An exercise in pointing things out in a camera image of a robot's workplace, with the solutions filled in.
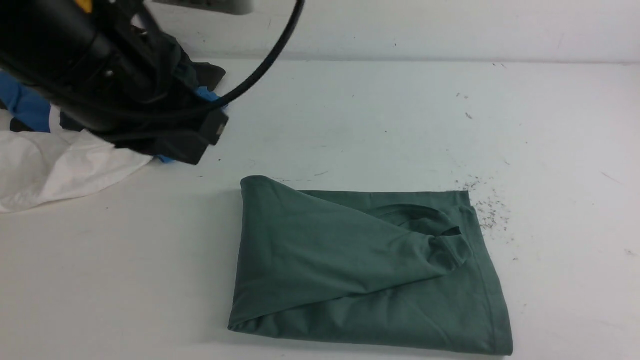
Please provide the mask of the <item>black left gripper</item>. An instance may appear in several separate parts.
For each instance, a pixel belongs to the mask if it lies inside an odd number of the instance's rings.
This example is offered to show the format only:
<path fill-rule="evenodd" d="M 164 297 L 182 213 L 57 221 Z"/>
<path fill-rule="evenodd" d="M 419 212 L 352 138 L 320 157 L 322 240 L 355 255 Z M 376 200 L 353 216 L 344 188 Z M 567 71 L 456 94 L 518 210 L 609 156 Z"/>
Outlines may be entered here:
<path fill-rule="evenodd" d="M 141 0 L 65 2 L 65 109 L 105 141 L 199 164 L 229 122 Z"/>

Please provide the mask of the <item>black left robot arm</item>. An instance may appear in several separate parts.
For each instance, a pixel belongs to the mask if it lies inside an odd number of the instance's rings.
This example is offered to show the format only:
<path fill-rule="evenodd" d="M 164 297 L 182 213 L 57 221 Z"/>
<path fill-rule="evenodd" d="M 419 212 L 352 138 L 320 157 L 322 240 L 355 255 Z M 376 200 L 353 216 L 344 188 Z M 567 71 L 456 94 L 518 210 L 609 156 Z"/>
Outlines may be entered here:
<path fill-rule="evenodd" d="M 198 70 L 141 0 L 3 0 L 1 69 L 61 110 L 62 128 L 117 149 L 196 166 L 229 122 L 208 104 Z"/>

